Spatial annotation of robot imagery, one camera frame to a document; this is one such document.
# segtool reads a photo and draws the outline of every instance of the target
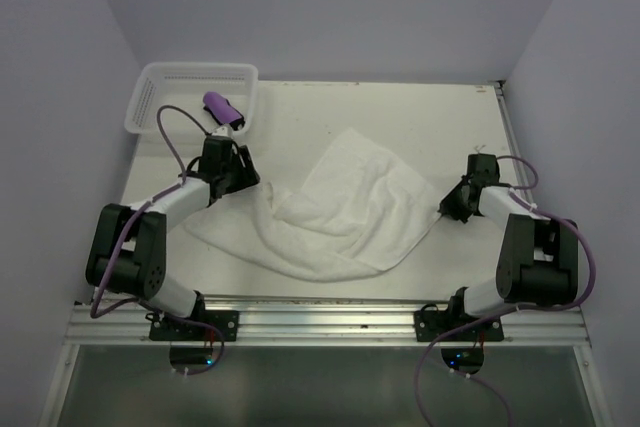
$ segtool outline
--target purple object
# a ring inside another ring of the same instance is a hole
[[[229,101],[217,92],[207,92],[202,98],[204,110],[211,114],[213,120],[220,125],[229,124],[233,130],[244,125],[244,117],[234,109]]]

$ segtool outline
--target white table surface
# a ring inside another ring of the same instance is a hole
[[[202,96],[175,95],[164,101],[201,113]],[[167,113],[166,125],[179,114]],[[345,128],[395,152],[440,188],[443,195],[465,173],[467,155],[477,150],[509,153],[495,91],[490,86],[260,82],[254,123],[243,139],[263,180],[300,187]],[[199,155],[202,137],[181,137],[185,163]],[[142,200],[175,182],[179,173],[168,149],[155,136],[141,137],[123,202]],[[502,180],[516,183],[511,162],[501,163]],[[214,204],[210,211],[224,208]],[[204,294],[259,297],[442,300],[457,288],[495,275],[502,232],[474,217],[463,225],[440,219],[395,268],[380,276],[347,282],[292,279],[232,257],[176,227],[167,239],[167,269]]]

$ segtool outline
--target white towel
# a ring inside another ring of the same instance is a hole
[[[248,262],[330,282],[396,266],[439,218],[439,201],[436,189],[399,157],[349,129],[300,192],[263,182],[224,197],[184,226]]]

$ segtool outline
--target cable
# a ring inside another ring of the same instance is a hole
[[[513,419],[513,413],[511,412],[511,407],[509,406],[509,402],[507,401],[506,397],[504,395],[502,395],[493,385],[491,385],[489,382],[487,382],[484,379],[475,377],[471,374],[465,373],[465,372],[460,372],[458,370],[455,370],[451,367],[448,367],[444,364],[442,364],[442,362],[438,362],[435,359],[429,359],[431,361],[431,363],[439,368],[444,368],[447,369],[450,373],[457,375],[458,377],[462,377],[465,380],[469,380],[471,382],[475,382],[476,384],[481,385],[482,387],[485,387],[486,389],[489,389],[491,392],[493,392],[495,394],[495,396],[498,398],[498,400],[500,401],[500,403],[503,405],[505,412],[507,413],[507,421],[510,422],[511,424],[514,422]]]
[[[167,144],[167,147],[169,147],[169,150],[171,151],[171,155],[173,155],[173,157],[178,162],[178,165],[180,166],[180,176],[182,177],[182,183],[184,183],[187,180],[187,170],[184,167],[184,162],[182,162],[182,159],[180,158],[180,154],[178,154],[178,151],[176,150],[175,146],[173,145],[171,140],[169,140],[169,136],[167,135],[167,132],[164,130],[164,126],[162,125],[162,112],[164,112],[165,110],[175,110],[176,112],[180,112],[181,114],[188,117],[189,120],[191,120],[191,122],[196,124],[200,128],[200,130],[204,132],[204,135],[211,135],[211,133],[207,131],[207,129],[205,129],[204,126],[200,122],[198,122],[198,120],[193,115],[191,115],[186,110],[181,109],[180,107],[176,107],[175,105],[163,105],[158,109],[158,112],[156,113],[156,122],[158,123],[158,130],[160,131],[160,135],[162,136],[165,143]]]
[[[532,304],[516,304],[516,305],[505,305],[502,309],[498,309],[496,312],[489,314],[485,317],[481,317],[479,319],[474,320],[473,322],[470,322],[468,324],[465,324],[463,326],[457,327],[455,329],[452,329],[448,332],[445,332],[443,334],[440,334],[439,336],[437,336],[435,339],[433,339],[433,341],[431,341],[431,343],[427,346],[427,348],[425,349],[425,351],[423,352],[422,356],[420,357],[420,360],[418,361],[418,364],[416,365],[416,369],[414,371],[414,375],[413,375],[413,392],[414,392],[414,396],[416,399],[416,403],[418,404],[418,409],[420,410],[420,413],[422,414],[422,417],[424,418],[424,420],[427,422],[428,425],[430,425],[431,427],[435,426],[433,419],[431,418],[431,416],[428,414],[428,412],[426,411],[424,405],[422,404],[422,400],[420,398],[420,371],[422,370],[422,366],[424,365],[425,360],[427,359],[427,357],[429,356],[429,353],[433,350],[433,348],[436,346],[437,343],[442,342],[443,340],[459,334],[461,332],[465,332],[467,330],[473,329],[474,327],[477,327],[479,325],[484,324],[485,322],[490,322],[493,320],[498,319],[499,317],[502,317],[503,315],[508,315],[511,314],[513,312],[516,312],[517,310],[536,310],[536,311],[543,311],[543,312],[559,312],[559,311],[563,311],[563,310],[569,310],[572,309],[574,307],[579,307],[585,300],[587,300],[589,298],[589,296],[591,295],[591,292],[593,291],[593,288],[595,286],[595,282],[596,282],[596,262],[595,262],[595,257],[593,255],[593,252],[591,250],[591,247],[589,246],[587,239],[584,237],[584,235],[569,221],[558,217],[557,215],[554,214],[550,214],[548,212],[545,212],[543,210],[539,210],[537,208],[537,206],[535,204],[529,204],[527,202],[525,202],[524,200],[522,200],[520,197],[518,197],[515,193],[514,190],[511,190],[509,192],[509,196],[520,206],[524,207],[525,209],[529,210],[530,212],[539,215],[540,217],[546,217],[552,220],[555,220],[556,222],[558,222],[559,224],[563,225],[564,227],[566,227],[567,229],[569,229],[569,231],[576,236],[576,238],[578,239],[578,242],[580,243],[580,245],[582,245],[582,248],[585,252],[585,255],[587,257],[587,264],[589,267],[589,280],[587,281],[587,286],[585,287],[584,292],[580,295],[580,297],[578,297],[576,300],[574,300],[573,302],[570,302],[568,304],[565,305],[557,305],[557,306],[553,306],[553,307],[540,307],[538,305],[532,305]],[[500,394],[495,388],[493,388],[491,385],[489,385],[486,381],[481,380],[479,378],[474,378],[471,377],[472,380],[474,380],[477,383],[480,383],[481,385],[487,387],[489,390],[491,390],[494,394],[496,394],[496,396],[500,399],[500,402],[502,402],[502,404],[505,406],[505,409],[507,411],[507,425],[509,425],[509,427],[513,427],[514,424],[514,419],[513,419],[513,414],[511,412],[511,409],[509,408],[506,398]]]
[[[421,318],[421,319],[422,319],[422,321],[423,321],[423,322],[425,322],[425,323],[426,323],[426,320],[425,320],[425,318],[424,318],[424,313],[425,313],[425,311],[426,311],[429,307],[435,307],[436,312],[439,312],[438,304],[434,304],[433,302],[429,302],[428,304],[424,304],[424,305],[422,306],[422,308],[420,309],[420,318]]]
[[[506,160],[506,159],[515,160],[516,162],[520,162],[521,164],[526,165],[531,171],[531,173],[533,174],[533,183],[529,185],[515,185],[511,187],[512,189],[531,190],[537,187],[538,182],[540,181],[540,176],[538,175],[538,171],[536,170],[536,168],[533,166],[531,162],[529,162],[526,159],[523,159],[522,157],[517,157],[515,155],[501,155],[500,157],[496,157],[496,160]]]
[[[193,170],[193,167],[200,162],[200,158],[201,156],[199,155],[198,157],[194,157],[193,159],[191,159],[191,161],[187,164],[187,172],[191,172]]]
[[[131,230],[131,227],[133,227],[133,224],[135,224],[135,222],[140,218],[140,216],[144,214],[144,212],[149,207],[151,207],[151,205],[153,205],[156,201],[160,200],[165,195],[169,195],[170,193],[175,192],[180,187],[182,187],[181,184],[175,184],[175,185],[172,185],[171,187],[164,189],[162,192],[157,193],[151,198],[151,200],[147,200],[144,204],[142,204],[142,206],[138,210],[136,210],[133,213],[133,215],[129,217],[129,220],[127,220],[127,222],[124,224],[124,227],[122,227],[122,231],[118,236],[118,240],[116,240],[116,244],[113,247],[113,252],[111,253],[111,257],[109,257],[109,261],[107,262],[107,268],[104,270],[104,273],[102,274],[102,279],[100,279],[100,285],[98,285],[98,291],[96,292],[96,295],[93,299],[93,303],[91,304],[91,310],[89,312],[89,315],[91,316],[91,318],[99,319],[103,315],[108,314],[109,312],[113,312],[118,307],[124,304],[128,304],[129,302],[133,302],[134,300],[137,300],[135,297],[130,297],[128,299],[124,299],[119,302],[116,302],[115,304],[110,305],[109,307],[101,311],[98,311],[98,307],[100,306],[100,302],[102,301],[102,296],[104,295],[104,291],[107,289],[107,285],[109,285],[109,280],[111,280],[111,274],[113,274],[113,270],[115,269],[115,266],[116,266],[116,261],[120,256],[120,252],[122,251],[122,246],[127,240],[127,236],[129,235],[129,231]]]

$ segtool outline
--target white plastic basket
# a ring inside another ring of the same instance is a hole
[[[154,62],[138,78],[129,101],[124,127],[134,134],[158,132],[156,113],[163,105],[175,105],[192,114],[213,130],[216,124],[203,110],[202,97],[209,91],[226,97],[244,115],[245,125],[236,136],[251,127],[258,94],[258,69],[250,64],[208,62]],[[172,134],[193,134],[194,125],[186,118],[172,117],[165,129]]]

